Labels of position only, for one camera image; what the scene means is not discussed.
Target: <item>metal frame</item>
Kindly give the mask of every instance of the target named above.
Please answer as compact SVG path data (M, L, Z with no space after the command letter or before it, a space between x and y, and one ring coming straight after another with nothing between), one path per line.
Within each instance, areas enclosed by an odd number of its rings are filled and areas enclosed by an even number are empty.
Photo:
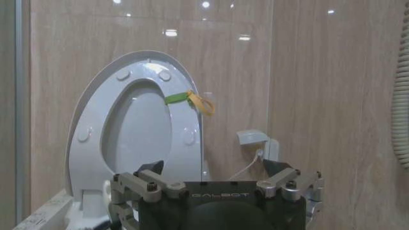
M31 213L29 0L16 0L16 223Z

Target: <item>wall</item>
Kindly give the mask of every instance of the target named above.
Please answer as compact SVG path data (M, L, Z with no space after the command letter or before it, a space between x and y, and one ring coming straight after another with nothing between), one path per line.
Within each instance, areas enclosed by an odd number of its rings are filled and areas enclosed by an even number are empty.
M269 133L283 160L327 178L317 229L408 229L390 143L402 17L400 0L275 1Z
M409 176L390 144L404 2L209 2L204 10L195 0L32 0L32 209L63 188L68 126L89 80L120 55L155 49L213 95L204 147L216 179L252 161L236 131L259 128L280 141L281 160L323 171L317 229L406 229ZM259 166L243 179L263 176Z
M0 229L16 221L15 1L0 0Z
M236 0L232 8L228 0L208 2L205 9L199 0L32 0L32 210L64 186L80 94L104 66L136 50L176 57L200 92L215 99L217 112L204 120L215 179L229 178L252 161L236 132L267 132L272 2ZM167 29L177 37L167 37ZM251 41L240 41L241 34ZM243 179L260 176L259 169Z

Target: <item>white electrical cable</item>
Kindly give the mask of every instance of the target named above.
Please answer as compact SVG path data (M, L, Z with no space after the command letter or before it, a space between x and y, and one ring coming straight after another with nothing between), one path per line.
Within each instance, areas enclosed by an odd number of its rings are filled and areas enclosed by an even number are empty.
M243 173L251 168L251 166L256 163L259 156L260 156L260 153L259 153L259 151L257 151L257 152L256 152L256 155L255 155L255 159L253 159L253 161L251 162L251 164L249 164L243 170L240 170L240 171L228 179L228 181L232 180L232 179L235 179L240 174L243 174Z
M397 59L392 105L393 151L405 169L409 169L409 2L405 4L404 28Z

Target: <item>toilet lid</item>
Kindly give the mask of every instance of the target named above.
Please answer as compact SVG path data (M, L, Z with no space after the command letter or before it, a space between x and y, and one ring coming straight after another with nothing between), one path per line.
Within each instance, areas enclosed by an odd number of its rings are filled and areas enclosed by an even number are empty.
M157 160L165 161L168 179L201 179L201 115L188 102L164 103L164 97L188 90L197 92L187 70L156 51L124 55L97 74L68 137L65 187L76 200L101 190L113 174Z

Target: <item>beige wall tile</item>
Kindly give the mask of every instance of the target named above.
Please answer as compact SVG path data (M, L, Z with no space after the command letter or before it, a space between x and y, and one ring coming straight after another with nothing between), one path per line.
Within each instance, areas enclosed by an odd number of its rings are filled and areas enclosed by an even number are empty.
M317 229L406 229L409 180L390 144L402 1L273 8L269 132L281 159L327 178Z

